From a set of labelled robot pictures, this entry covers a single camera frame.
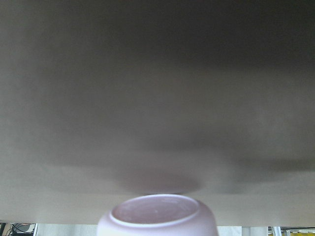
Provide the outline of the pink cup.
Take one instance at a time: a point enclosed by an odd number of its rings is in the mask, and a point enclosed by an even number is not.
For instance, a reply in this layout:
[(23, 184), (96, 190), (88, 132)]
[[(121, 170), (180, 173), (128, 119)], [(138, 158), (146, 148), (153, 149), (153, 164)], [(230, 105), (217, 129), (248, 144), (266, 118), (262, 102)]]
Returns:
[(98, 236), (217, 236), (212, 211), (202, 202), (177, 194), (127, 200), (99, 220)]

